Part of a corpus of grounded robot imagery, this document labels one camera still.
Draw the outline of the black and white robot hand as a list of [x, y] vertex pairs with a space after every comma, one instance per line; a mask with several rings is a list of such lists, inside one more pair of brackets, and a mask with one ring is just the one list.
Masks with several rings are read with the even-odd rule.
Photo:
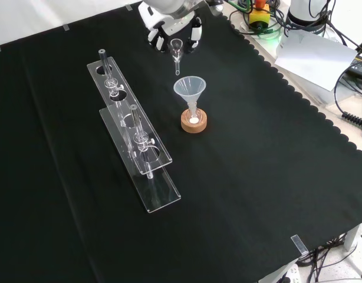
[[149, 31], [149, 44], [165, 52], [169, 38], [191, 25], [187, 44], [189, 52], [194, 51], [202, 37], [202, 20], [195, 11], [204, 4], [205, 1], [142, 1], [138, 9]]

